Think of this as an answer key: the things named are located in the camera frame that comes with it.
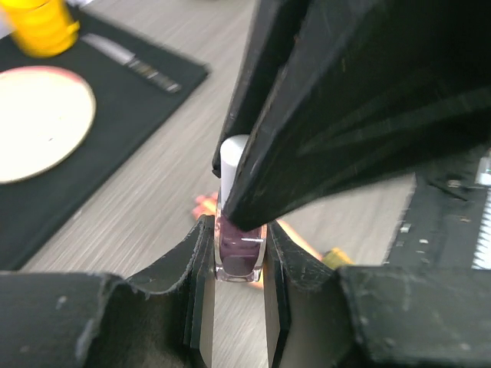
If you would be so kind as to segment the mannequin hand with painted nails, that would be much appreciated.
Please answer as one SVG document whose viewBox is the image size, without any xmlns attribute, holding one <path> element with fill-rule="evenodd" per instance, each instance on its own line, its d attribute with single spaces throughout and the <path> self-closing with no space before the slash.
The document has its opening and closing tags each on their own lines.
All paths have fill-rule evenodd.
<svg viewBox="0 0 491 368">
<path fill-rule="evenodd" d="M 195 198 L 196 207 L 192 210 L 192 214 L 195 219 L 198 219 L 201 215 L 215 215 L 217 210 L 218 193 L 214 192 L 211 195 L 199 195 Z M 322 259 L 322 255 L 313 249 L 309 243 L 306 242 L 287 222 L 282 219 L 277 221 L 282 230 L 288 235 L 288 237 L 300 248 L 309 253 L 319 261 Z"/>
</svg>

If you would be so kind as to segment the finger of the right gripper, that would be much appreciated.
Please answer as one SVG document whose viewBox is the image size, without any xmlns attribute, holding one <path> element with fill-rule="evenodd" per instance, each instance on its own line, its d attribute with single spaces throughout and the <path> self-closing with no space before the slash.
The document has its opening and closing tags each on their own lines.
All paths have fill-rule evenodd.
<svg viewBox="0 0 491 368">
<path fill-rule="evenodd" d="M 223 211 L 249 230 L 489 141 L 488 1 L 310 1 Z"/>
<path fill-rule="evenodd" d="M 231 136 L 252 132 L 277 73 L 293 49 L 309 5 L 308 0 L 261 0 L 256 4 L 241 70 L 213 155 L 212 173 L 216 177 L 222 173 L 222 143 Z"/>
</svg>

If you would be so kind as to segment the purple nail polish bottle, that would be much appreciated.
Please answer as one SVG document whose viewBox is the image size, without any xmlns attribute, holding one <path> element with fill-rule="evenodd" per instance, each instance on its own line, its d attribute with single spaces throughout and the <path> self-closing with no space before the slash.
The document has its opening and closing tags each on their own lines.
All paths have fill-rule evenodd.
<svg viewBox="0 0 491 368">
<path fill-rule="evenodd" d="M 248 232 L 217 215 L 214 228 L 215 275 L 218 281 L 258 282 L 262 273 L 267 225 Z"/>
</svg>

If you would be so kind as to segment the white nail polish brush cap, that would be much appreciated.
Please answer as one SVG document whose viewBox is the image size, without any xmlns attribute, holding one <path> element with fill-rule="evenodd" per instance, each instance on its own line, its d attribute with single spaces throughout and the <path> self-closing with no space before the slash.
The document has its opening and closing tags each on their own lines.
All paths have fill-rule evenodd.
<svg viewBox="0 0 491 368">
<path fill-rule="evenodd" d="M 226 200 L 231 192 L 236 170 L 248 139 L 249 135 L 245 134 L 231 136 L 222 143 L 219 149 L 221 169 L 220 199 L 222 207 L 225 206 Z"/>
</svg>

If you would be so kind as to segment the yellow plaid sleeve forearm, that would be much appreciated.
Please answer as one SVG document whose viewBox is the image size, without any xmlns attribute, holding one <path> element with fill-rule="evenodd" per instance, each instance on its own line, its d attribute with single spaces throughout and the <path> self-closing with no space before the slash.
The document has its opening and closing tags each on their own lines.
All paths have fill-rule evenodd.
<svg viewBox="0 0 491 368">
<path fill-rule="evenodd" d="M 333 248 L 327 251 L 322 256 L 321 262 L 332 270 L 354 263 L 340 248 Z"/>
</svg>

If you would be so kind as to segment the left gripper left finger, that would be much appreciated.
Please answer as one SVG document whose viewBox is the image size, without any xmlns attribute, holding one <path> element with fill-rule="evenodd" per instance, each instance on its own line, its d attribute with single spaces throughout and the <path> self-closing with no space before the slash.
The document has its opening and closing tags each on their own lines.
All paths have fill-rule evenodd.
<svg viewBox="0 0 491 368">
<path fill-rule="evenodd" d="M 202 216 L 129 278 L 99 272 L 4 273 L 3 367 L 208 367 L 213 227 Z"/>
</svg>

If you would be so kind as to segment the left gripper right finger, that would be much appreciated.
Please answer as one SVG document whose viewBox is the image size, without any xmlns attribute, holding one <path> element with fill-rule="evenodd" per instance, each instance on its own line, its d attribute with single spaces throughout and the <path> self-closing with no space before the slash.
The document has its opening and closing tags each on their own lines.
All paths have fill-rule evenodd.
<svg viewBox="0 0 491 368">
<path fill-rule="evenodd" d="M 271 367 L 488 367 L 490 273 L 331 270 L 269 226 L 264 267 Z"/>
</svg>

